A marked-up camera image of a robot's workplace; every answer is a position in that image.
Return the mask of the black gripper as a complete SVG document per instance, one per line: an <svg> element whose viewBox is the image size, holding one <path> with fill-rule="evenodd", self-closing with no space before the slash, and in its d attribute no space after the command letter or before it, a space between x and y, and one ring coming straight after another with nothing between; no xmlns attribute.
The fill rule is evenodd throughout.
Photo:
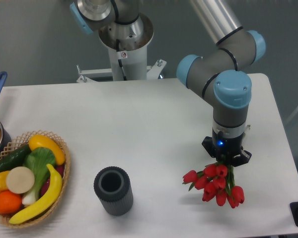
<svg viewBox="0 0 298 238"><path fill-rule="evenodd" d="M243 149L243 137L244 132L232 137L223 130L215 132L213 129L212 137L206 136L202 146L216 161L231 161L233 167L238 167L247 164L252 157L250 152Z"/></svg>

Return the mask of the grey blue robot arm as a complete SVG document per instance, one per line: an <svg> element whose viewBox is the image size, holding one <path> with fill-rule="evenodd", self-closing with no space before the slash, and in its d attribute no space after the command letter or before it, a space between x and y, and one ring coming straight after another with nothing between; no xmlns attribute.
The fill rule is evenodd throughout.
<svg viewBox="0 0 298 238"><path fill-rule="evenodd" d="M205 150L218 162L241 166L251 158L242 140L252 87L242 70L264 55L266 43L258 32L243 29L224 0L193 0L191 5L217 51L206 58L184 57L176 76L213 107L212 136L203 140ZM149 78L147 46L153 25L137 0L75 0L70 10L84 33L98 33L115 81Z"/></svg>

